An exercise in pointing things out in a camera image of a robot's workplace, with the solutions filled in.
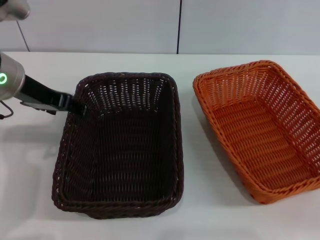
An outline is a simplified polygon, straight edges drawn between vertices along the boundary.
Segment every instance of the wicker basket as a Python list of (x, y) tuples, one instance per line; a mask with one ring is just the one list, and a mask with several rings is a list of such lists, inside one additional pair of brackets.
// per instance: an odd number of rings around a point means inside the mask
[(193, 88), (254, 199), (269, 204), (320, 187), (320, 111), (278, 64), (220, 68)]
[(149, 217), (182, 197), (175, 81), (163, 73), (103, 73), (78, 84), (85, 117), (69, 113), (53, 173), (57, 208), (95, 219)]

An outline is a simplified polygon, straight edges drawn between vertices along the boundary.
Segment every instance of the white table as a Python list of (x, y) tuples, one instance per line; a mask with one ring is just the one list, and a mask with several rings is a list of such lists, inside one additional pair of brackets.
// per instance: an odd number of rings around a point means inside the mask
[[(6, 101), (0, 121), (0, 239), (3, 240), (318, 240), (320, 189), (269, 205), (254, 202), (211, 131), (192, 89), (198, 74), (269, 59), (279, 63), (320, 106), (320, 56), (156, 55), (8, 52), (26, 74), (74, 93), (103, 72), (163, 72), (178, 87), (184, 194), (156, 217), (95, 220), (63, 212), (51, 200), (52, 174), (66, 113), (56, 116)], [(7, 110), (0, 107), (0, 113)]]

